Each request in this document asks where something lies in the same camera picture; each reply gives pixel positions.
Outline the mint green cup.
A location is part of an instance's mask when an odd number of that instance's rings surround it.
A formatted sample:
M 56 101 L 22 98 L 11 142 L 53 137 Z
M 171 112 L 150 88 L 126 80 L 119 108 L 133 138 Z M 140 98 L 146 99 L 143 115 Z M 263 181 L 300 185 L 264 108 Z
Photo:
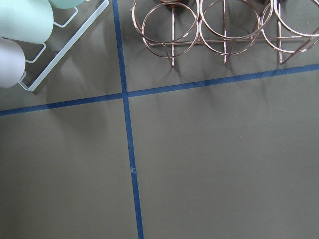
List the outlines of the mint green cup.
M 53 10 L 47 0 L 0 2 L 1 37 L 42 44 L 50 37 L 53 23 Z

